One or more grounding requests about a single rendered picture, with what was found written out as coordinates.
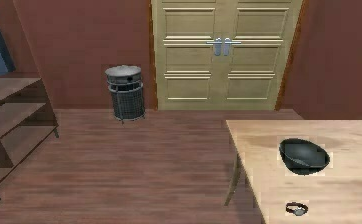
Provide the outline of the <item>beige panelled room door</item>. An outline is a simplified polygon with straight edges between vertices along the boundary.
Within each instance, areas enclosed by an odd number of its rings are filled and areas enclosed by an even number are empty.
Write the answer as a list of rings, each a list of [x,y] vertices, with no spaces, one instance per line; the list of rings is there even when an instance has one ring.
[[[232,45],[223,102],[233,110],[272,110],[303,0],[236,0],[224,39]]]
[[[160,110],[213,106],[216,14],[222,0],[151,0]]]

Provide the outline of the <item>grey mesh waste bin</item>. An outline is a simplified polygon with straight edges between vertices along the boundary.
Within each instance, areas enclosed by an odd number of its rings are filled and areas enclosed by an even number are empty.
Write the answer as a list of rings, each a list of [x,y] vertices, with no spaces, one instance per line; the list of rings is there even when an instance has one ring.
[[[145,117],[141,68],[119,65],[105,70],[114,116],[122,123]]]

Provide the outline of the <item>dark grey bowl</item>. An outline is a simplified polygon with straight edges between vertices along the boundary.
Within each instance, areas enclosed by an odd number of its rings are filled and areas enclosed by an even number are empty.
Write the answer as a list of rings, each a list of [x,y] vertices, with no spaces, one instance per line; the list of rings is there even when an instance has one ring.
[[[311,175],[320,172],[331,161],[324,148],[299,138],[282,140],[279,144],[279,153],[285,167],[297,175]]]

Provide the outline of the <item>light wooden table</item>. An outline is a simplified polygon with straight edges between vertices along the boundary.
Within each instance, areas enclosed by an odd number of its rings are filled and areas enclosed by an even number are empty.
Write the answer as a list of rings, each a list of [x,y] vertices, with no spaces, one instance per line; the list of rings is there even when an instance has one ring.
[[[228,120],[265,224],[362,224],[362,120]],[[284,165],[279,144],[286,138],[323,147],[330,164],[300,176]],[[285,210],[288,202],[308,206],[303,216]]]

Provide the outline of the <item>brown wooden shelf unit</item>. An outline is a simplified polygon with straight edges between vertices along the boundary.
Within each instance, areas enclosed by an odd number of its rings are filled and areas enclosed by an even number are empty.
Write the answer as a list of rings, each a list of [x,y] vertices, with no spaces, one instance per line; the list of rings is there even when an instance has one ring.
[[[58,127],[41,78],[0,78],[0,184]]]

